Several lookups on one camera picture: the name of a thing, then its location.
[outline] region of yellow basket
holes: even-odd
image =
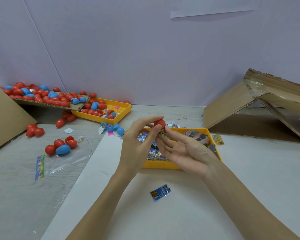
[[[126,116],[130,111],[131,111],[131,104],[123,103],[123,102],[117,102],[117,101],[112,101],[112,100],[107,100],[103,98],[96,98],[97,101],[103,100],[105,104],[107,105],[107,109],[112,109],[116,113],[116,117],[113,120],[104,118],[104,117],[99,117],[95,116],[93,114],[88,114],[88,113],[82,113],[79,111],[74,111],[72,110],[71,112],[76,115],[77,117],[84,118],[87,120],[92,120],[96,121],[99,123],[107,123],[111,125],[117,124],[124,116]]]
[[[187,130],[196,130],[198,132],[208,135],[208,137],[210,138],[209,146],[213,144],[212,136],[208,129],[204,129],[204,128],[171,128],[171,129],[173,131],[177,131],[183,135],[185,134],[185,131],[187,131]],[[216,148],[216,153],[218,154],[219,159],[222,161],[217,148]],[[181,169],[171,161],[148,161],[148,160],[143,165],[143,168]]]

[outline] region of paper sheet on wall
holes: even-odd
[[[170,0],[171,18],[256,10],[262,0]]]

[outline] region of white wall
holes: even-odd
[[[300,0],[175,19],[170,0],[24,1],[69,91],[204,106],[250,67],[300,83]]]
[[[0,0],[0,85],[64,86],[23,0]]]

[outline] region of cardboard box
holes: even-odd
[[[23,133],[36,120],[0,90],[0,146]]]
[[[82,96],[84,96],[87,99],[87,102],[90,100],[90,96],[88,95],[82,95]],[[75,111],[80,111],[84,106],[84,103],[78,103],[78,104],[71,104],[70,107],[67,108],[67,107],[57,106],[53,104],[40,103],[37,101],[25,100],[19,98],[13,98],[13,100],[16,101],[17,104],[34,105],[34,106],[40,106],[46,108],[68,109],[68,110],[75,110]]]
[[[300,84],[249,69],[204,108],[203,122],[211,132],[300,142]]]

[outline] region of person's right arm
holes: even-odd
[[[172,131],[156,139],[160,153],[184,171],[199,176],[246,240],[300,238],[271,214],[206,146]]]

